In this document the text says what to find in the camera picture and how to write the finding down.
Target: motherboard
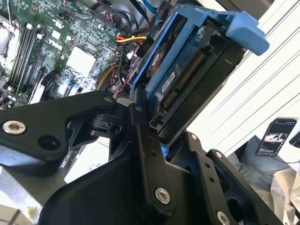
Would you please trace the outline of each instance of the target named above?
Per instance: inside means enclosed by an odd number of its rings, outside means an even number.
[[[0,0],[0,107],[94,90],[118,32],[77,0]]]

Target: silver screw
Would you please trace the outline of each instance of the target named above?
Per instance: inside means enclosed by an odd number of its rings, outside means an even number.
[[[136,109],[137,111],[139,111],[139,112],[142,112],[142,111],[143,111],[143,109],[142,109],[141,107],[139,107],[139,106],[136,106],[135,109]]]
[[[26,126],[20,121],[10,120],[3,123],[2,130],[10,135],[20,135],[25,132]]]
[[[164,205],[169,204],[171,201],[169,193],[162,187],[159,187],[155,190],[155,197],[160,203]]]
[[[218,211],[217,218],[219,219],[222,225],[230,225],[230,221],[224,212]]]
[[[217,156],[218,158],[222,158],[222,155],[221,155],[221,153],[220,153],[220,152],[218,152],[218,151],[216,151],[216,156]]]
[[[192,136],[192,138],[193,138],[195,141],[197,141],[197,140],[198,140],[198,138],[197,138],[197,136],[196,136],[196,135],[194,135],[194,134],[191,134],[191,136]]]
[[[105,100],[106,102],[113,102],[112,99],[111,99],[110,97],[104,97],[104,100]]]

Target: phone screen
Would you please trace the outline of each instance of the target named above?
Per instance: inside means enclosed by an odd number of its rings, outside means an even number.
[[[269,125],[267,132],[259,144],[256,155],[276,156],[296,123],[297,121],[294,119],[278,118],[274,120]]]

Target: white window blind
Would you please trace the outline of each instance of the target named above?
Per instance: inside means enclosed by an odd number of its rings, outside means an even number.
[[[260,19],[269,50],[247,52],[223,89],[189,126],[204,150],[226,155],[300,99],[300,1],[277,0]]]

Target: gray fabric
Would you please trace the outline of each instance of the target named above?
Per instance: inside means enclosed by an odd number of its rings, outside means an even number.
[[[274,173],[289,168],[289,165],[271,157],[257,156],[255,151],[260,141],[257,136],[254,136],[249,140],[240,160],[235,153],[231,154],[228,159],[252,187],[269,192]]]

